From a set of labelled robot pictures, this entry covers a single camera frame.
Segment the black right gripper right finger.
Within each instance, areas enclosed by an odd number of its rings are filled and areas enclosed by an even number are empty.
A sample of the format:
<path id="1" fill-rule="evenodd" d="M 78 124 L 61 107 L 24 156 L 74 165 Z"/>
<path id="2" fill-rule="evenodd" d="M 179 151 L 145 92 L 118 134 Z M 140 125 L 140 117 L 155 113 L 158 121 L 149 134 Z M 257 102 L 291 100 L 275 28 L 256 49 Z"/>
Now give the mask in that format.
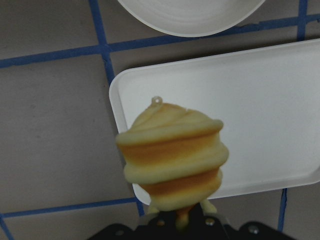
<path id="1" fill-rule="evenodd" d="M 264 223 L 248 221 L 233 228 L 218 213 L 207 213 L 198 203 L 192 208 L 192 237 L 195 240 L 291 240 L 292 237 Z"/>

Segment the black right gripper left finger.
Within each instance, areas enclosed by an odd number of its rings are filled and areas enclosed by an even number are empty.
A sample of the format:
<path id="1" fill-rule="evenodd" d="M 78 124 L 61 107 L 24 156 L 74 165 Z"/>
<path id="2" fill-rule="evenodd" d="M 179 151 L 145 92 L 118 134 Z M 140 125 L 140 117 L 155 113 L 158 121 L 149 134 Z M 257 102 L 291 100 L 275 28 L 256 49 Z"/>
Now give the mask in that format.
<path id="1" fill-rule="evenodd" d="M 89 240 L 160 240 L 159 231 L 165 227 L 165 219 L 156 214 L 142 216 L 135 229 L 113 223 L 89 237 Z"/>

